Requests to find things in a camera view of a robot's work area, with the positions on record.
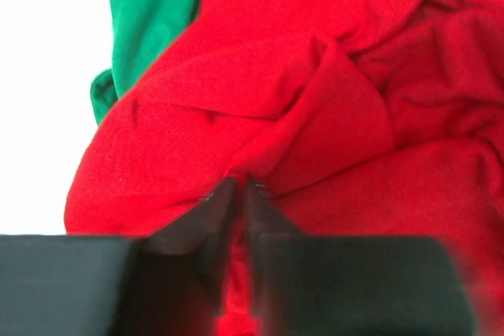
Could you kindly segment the red t shirt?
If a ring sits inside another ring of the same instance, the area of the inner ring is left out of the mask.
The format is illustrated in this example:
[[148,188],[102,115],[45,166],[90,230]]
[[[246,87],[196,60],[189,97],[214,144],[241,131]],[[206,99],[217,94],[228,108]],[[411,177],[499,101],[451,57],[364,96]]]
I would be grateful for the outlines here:
[[70,234],[146,235],[225,176],[316,234],[426,234],[503,332],[503,0],[201,0],[98,123]]

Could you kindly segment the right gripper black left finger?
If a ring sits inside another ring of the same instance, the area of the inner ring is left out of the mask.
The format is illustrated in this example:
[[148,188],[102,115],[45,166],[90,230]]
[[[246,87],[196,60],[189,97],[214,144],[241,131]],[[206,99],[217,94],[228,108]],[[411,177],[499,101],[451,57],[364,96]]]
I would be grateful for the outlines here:
[[192,257],[199,282],[214,308],[220,308],[238,207],[237,180],[226,177],[198,205],[149,236],[143,249],[163,257]]

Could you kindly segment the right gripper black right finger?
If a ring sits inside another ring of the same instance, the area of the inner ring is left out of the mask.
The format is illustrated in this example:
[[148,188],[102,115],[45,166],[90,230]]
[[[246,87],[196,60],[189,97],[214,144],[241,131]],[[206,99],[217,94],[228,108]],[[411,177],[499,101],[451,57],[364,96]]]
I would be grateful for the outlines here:
[[245,224],[246,232],[251,242],[266,234],[301,235],[302,232],[277,209],[265,186],[256,180],[249,180],[245,193]]

